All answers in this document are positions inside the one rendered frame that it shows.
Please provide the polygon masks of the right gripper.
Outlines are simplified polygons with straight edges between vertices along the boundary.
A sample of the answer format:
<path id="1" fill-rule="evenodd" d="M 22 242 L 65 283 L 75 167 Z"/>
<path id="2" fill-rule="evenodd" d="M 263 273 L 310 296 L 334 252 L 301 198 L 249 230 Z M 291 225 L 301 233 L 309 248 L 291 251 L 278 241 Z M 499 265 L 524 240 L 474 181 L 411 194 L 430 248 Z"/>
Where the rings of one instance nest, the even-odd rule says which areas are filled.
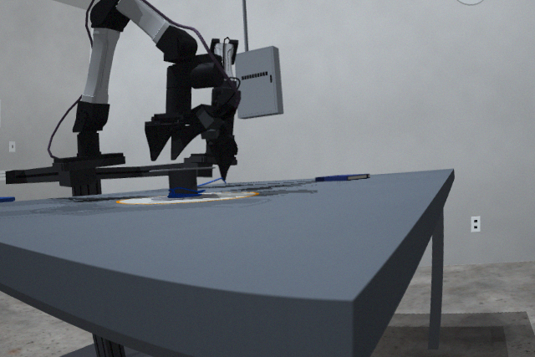
<path id="1" fill-rule="evenodd" d="M 207 131 L 196 115 L 183 115 L 189 110 L 191 110 L 191 89 L 173 87 L 166 90 L 166 112 L 154 114 L 151 121 L 145 122 L 145 135 L 151 161 L 156 161 L 170 137 L 171 160 L 174 161 L 195 137 Z M 178 120 L 175 117 L 180 118 Z"/>

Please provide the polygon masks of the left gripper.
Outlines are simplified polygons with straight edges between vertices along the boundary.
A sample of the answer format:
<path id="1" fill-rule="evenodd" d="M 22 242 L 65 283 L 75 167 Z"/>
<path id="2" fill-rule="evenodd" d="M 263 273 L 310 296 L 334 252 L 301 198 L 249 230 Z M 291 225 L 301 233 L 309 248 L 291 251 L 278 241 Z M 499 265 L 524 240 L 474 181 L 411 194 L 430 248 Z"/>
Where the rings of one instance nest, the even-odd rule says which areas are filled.
<path id="1" fill-rule="evenodd" d="M 230 123 L 230 121 L 228 120 L 224 121 L 225 128 L 227 130 L 227 135 L 233 135 L 233 123 Z M 218 164 L 221 173 L 221 177 L 224 181 L 226 180 L 227 172 L 234 160 L 234 155 L 237 155 L 238 153 L 237 143 L 234 140 L 235 135 L 227 135 L 219 135 L 217 139 L 206 139 L 206 143 L 210 147 L 211 153 L 215 157 L 215 160 Z"/>

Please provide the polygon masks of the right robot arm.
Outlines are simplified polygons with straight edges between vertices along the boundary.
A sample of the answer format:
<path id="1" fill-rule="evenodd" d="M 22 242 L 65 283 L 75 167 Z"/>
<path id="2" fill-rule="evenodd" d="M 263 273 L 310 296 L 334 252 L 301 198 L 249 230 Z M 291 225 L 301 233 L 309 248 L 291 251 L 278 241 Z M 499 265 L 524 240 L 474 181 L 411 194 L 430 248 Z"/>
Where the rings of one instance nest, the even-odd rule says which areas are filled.
<path id="1" fill-rule="evenodd" d="M 196 55 L 197 41 L 143 0 L 100 0 L 90 13 L 91 28 L 94 29 L 93 47 L 87 81 L 82 99 L 78 101 L 73 127 L 73 132 L 79 132 L 75 157 L 82 158 L 58 158 L 53 159 L 53 163 L 123 156 L 123 153 L 101 155 L 97 131 L 103 130 L 109 117 L 108 88 L 115 47 L 120 32 L 124 31 L 130 20 L 152 38 L 156 47 L 164 53 L 164 61 L 173 63 L 167 68 L 166 89 L 204 89 L 223 85 L 225 76 L 209 54 Z M 231 111 L 232 105 L 227 102 L 219 107 L 200 104 L 183 115 L 196 115 L 206 129 L 218 130 L 224 124 L 223 118 Z M 81 132 L 84 130 L 86 132 Z"/>

